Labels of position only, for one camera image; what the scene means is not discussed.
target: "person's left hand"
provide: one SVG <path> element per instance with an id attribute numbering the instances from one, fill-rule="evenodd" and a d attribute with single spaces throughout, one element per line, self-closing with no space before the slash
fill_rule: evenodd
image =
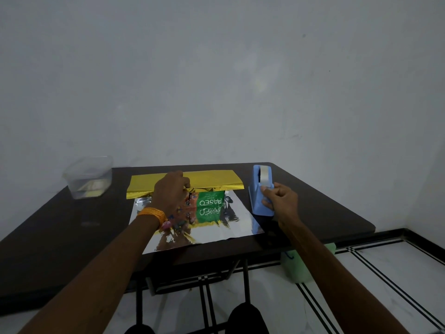
<path id="1" fill-rule="evenodd" d="M 182 171 L 169 172 L 154 185 L 151 207 L 157 208 L 168 217 L 186 198 L 190 179 L 182 176 Z"/>

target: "blue tape dispenser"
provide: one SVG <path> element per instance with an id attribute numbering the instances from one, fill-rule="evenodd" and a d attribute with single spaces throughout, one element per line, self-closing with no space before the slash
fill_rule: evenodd
<path id="1" fill-rule="evenodd" d="M 249 196 L 251 198 L 252 212 L 255 215 L 273 216 L 274 212 L 263 205 L 261 202 L 264 196 L 261 192 L 261 186 L 274 188 L 272 182 L 272 169 L 267 165 L 253 165 L 251 183 L 249 185 Z"/>

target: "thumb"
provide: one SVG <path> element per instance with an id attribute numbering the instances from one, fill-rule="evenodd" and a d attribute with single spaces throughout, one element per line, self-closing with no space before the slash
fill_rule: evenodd
<path id="1" fill-rule="evenodd" d="M 268 189 L 265 186 L 261 186 L 261 192 L 263 193 L 264 197 L 269 198 L 272 202 L 275 200 L 276 195 L 275 192 L 273 190 Z"/>

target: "floor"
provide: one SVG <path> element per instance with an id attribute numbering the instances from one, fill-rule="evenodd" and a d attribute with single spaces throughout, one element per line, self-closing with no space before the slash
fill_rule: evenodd
<path id="1" fill-rule="evenodd" d="M 340 262 L 413 334 L 445 333 L 445 264 L 394 240 L 338 249 Z M 317 285 L 293 284 L 278 262 L 250 267 L 251 302 L 271 333 L 342 333 Z M 209 298 L 206 299 L 209 322 Z M 242 273 L 210 285 L 217 323 L 244 302 Z M 135 293 L 122 297 L 106 334 L 123 334 L 136 323 Z M 17 333 L 36 311 L 0 318 L 0 333 Z M 199 288 L 151 296 L 143 292 L 143 320 L 159 334 L 204 328 Z"/>

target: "dark tabletop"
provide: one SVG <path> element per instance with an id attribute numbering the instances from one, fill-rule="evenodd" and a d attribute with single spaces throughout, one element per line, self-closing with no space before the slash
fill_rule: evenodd
<path id="1" fill-rule="evenodd" d="M 274 181 L 299 195 L 302 221 L 323 243 L 353 239 L 375 231 L 374 225 L 321 192 L 271 163 Z M 248 185 L 254 163 L 174 167 L 113 168 L 113 181 L 103 196 L 74 200 L 68 187 L 0 242 L 0 305 L 12 297 L 36 295 L 66 285 L 129 223 L 133 199 L 126 199 L 132 175 L 172 170 L 231 169 L 242 179 L 236 195 L 251 211 Z M 265 233 L 145 254 L 136 268 L 150 274 L 163 267 L 197 264 L 205 260 L 257 256 L 289 248 L 288 239 L 270 217 L 255 216 Z"/>

